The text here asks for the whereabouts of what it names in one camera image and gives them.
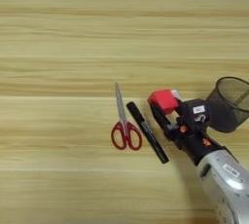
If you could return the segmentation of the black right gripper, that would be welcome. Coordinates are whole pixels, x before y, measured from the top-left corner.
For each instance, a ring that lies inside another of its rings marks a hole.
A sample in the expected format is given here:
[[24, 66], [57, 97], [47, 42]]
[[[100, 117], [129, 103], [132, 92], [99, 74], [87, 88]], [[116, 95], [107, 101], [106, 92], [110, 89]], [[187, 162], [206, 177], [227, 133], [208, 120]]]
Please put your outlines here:
[[172, 141], [179, 150], [184, 151], [195, 166], [206, 155], [225, 150], [224, 146], [214, 141], [203, 131], [192, 130], [187, 125], [171, 125], [157, 103], [151, 102], [150, 107], [154, 119], [163, 130], [166, 138]]

